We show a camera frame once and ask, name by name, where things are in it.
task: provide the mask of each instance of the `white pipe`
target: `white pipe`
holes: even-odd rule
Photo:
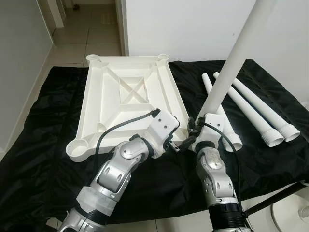
[[[202,74],[202,79],[206,88],[207,93],[209,94],[211,89],[212,89],[212,84],[211,81],[208,77],[208,75],[206,73]],[[242,148],[242,142],[240,140],[240,137],[234,132],[232,125],[230,123],[230,121],[228,120],[225,111],[223,109],[223,107],[220,105],[218,110],[217,110],[217,114],[219,115],[223,115],[225,117],[225,123],[224,123],[224,127],[223,127],[223,134],[225,134],[229,140],[232,142],[234,148],[238,151]],[[222,143],[225,147],[225,149],[229,152],[232,152],[232,147],[230,146],[230,144],[227,142],[227,140],[225,138],[222,138]]]
[[[256,96],[242,82],[235,78],[233,85],[243,94],[243,96],[284,136],[288,142],[300,135],[298,129],[287,123],[265,102]]]
[[[214,73],[213,77],[218,78],[219,73]],[[230,87],[228,95],[241,109],[245,116],[251,121],[254,127],[260,132],[262,139],[267,146],[272,147],[283,141],[283,136],[274,128],[272,128],[260,115],[256,112],[237,91]]]
[[[255,38],[261,33],[266,24],[275,3],[276,0],[256,0],[232,51],[222,67],[220,78],[218,78],[211,93],[206,98],[198,117],[204,116],[206,113],[215,114],[217,112],[219,105],[245,62]]]

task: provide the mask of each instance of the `black cloth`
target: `black cloth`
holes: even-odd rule
[[[207,96],[201,75],[220,71],[224,61],[170,62],[189,116],[196,117]],[[0,230],[42,231],[49,217],[63,220],[92,176],[93,157],[75,163],[65,152],[78,127],[88,68],[53,67],[26,119],[25,127],[0,163]],[[242,200],[272,192],[309,177],[309,113],[252,60],[238,74],[301,135],[269,148],[240,109],[226,96],[222,105],[243,142],[238,152]],[[233,153],[219,151],[237,186]],[[147,159],[132,174],[109,223],[175,217],[206,208],[195,172],[196,155],[167,152]]]

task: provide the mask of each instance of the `wall baseboard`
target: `wall baseboard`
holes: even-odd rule
[[[25,101],[25,104],[23,106],[22,111],[20,112],[20,115],[18,117],[18,120],[12,130],[12,133],[10,135],[9,141],[6,145],[6,147],[4,148],[4,150],[1,152],[0,151],[0,161],[2,160],[2,158],[4,157],[4,155],[6,154],[6,152],[12,147],[12,145],[14,144],[14,142],[16,141],[16,139],[18,138],[18,136],[20,135],[21,131],[24,128],[24,123],[26,121],[26,118],[30,112],[30,109],[33,105],[33,103],[37,100],[38,94],[40,92],[41,86],[45,81],[45,78],[47,77],[46,71],[49,67],[49,57],[50,54],[52,52],[54,48],[54,45],[51,44],[51,47],[49,49],[49,52],[45,58],[45,61],[41,67],[41,70],[39,72],[39,74],[37,75],[33,86],[31,88],[31,91]]]

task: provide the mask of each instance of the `white wall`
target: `white wall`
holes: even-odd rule
[[[36,0],[0,2],[0,147],[5,150],[52,42]]]
[[[171,61],[226,59],[254,2],[126,0],[129,54],[166,53]],[[279,0],[248,58],[306,102],[308,40],[308,1]]]

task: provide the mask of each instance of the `robotic arm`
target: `robotic arm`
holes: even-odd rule
[[[241,213],[233,183],[225,172],[225,164],[220,158],[218,140],[224,125],[224,117],[216,114],[205,114],[198,125],[202,128],[189,129],[198,132],[199,136],[192,144],[197,153],[197,175],[202,182],[207,209],[214,232],[251,232],[246,218]],[[217,131],[205,126],[213,126]]]
[[[179,121],[170,113],[160,111],[145,133],[134,135],[129,141],[114,148],[113,156],[106,161],[90,186],[78,194],[76,207],[71,209],[59,232],[101,232],[130,182],[131,173],[148,157],[161,156],[179,127]]]

